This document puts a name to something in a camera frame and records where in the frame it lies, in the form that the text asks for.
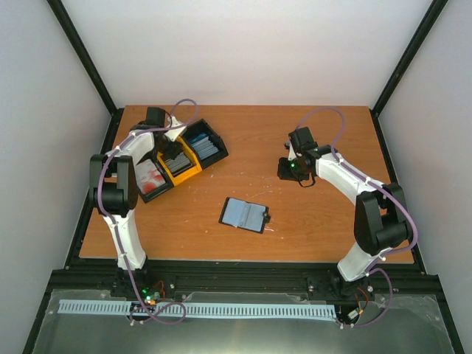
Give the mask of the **black card holder wallet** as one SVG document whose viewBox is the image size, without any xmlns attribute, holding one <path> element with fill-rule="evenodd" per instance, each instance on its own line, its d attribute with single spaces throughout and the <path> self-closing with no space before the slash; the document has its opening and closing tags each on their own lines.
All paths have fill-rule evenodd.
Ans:
<svg viewBox="0 0 472 354">
<path fill-rule="evenodd" d="M 228 197 L 223 204 L 218 223 L 262 234 L 270 220 L 267 206 Z"/>
</svg>

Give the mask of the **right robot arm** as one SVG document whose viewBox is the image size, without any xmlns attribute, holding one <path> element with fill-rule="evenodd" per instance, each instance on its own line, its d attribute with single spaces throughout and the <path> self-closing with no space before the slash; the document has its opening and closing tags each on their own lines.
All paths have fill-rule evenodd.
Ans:
<svg viewBox="0 0 472 354">
<path fill-rule="evenodd" d="M 378 260 L 398 249 L 404 241 L 413 246 L 417 228 L 406 210 L 402 188 L 370 178 L 347 162 L 330 146 L 319 146 L 306 127 L 288 135 L 288 157 L 279 159 L 277 175 L 309 187 L 322 179 L 345 195 L 355 207 L 355 242 L 337 269 L 346 282 L 354 282 L 370 273 Z"/>
</svg>

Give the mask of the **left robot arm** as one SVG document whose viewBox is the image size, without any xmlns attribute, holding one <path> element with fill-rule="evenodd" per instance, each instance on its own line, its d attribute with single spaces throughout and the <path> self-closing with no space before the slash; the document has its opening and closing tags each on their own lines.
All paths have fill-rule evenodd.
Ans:
<svg viewBox="0 0 472 354">
<path fill-rule="evenodd" d="M 89 198 L 106 222 L 117 251 L 117 265 L 141 269 L 146 253 L 135 221 L 140 196 L 149 200 L 170 186 L 156 154 L 176 142 L 184 126 L 163 108 L 150 107 L 115 148 L 95 154 L 89 165 Z"/>
</svg>

